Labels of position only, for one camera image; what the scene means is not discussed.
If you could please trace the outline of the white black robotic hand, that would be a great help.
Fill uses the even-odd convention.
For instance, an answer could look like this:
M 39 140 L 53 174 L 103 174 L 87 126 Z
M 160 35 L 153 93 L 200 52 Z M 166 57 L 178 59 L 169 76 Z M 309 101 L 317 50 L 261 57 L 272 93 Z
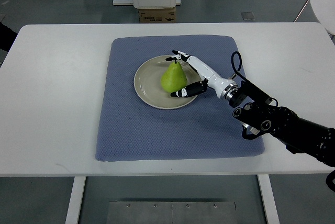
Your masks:
M 171 97 L 193 97 L 206 92 L 207 88 L 210 87 L 215 90 L 218 98 L 230 100 L 238 90 L 238 84 L 234 80 L 221 77 L 197 57 L 181 51 L 173 51 L 173 53 L 174 55 L 166 58 L 166 60 L 182 60 L 188 63 L 188 65 L 197 72 L 201 81 L 189 84 L 176 92 L 172 92 L 170 94 Z

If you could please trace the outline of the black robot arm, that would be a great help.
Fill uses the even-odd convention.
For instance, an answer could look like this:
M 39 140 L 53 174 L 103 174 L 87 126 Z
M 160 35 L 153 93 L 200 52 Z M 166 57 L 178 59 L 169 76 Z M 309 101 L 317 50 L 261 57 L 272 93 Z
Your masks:
M 334 167 L 334 129 L 302 119 L 287 107 L 271 105 L 275 98 L 260 90 L 239 71 L 242 58 L 238 51 L 231 55 L 234 74 L 242 81 L 229 100 L 233 117 L 256 130 L 269 133 L 285 144 L 293 154 L 306 153 L 327 166 Z

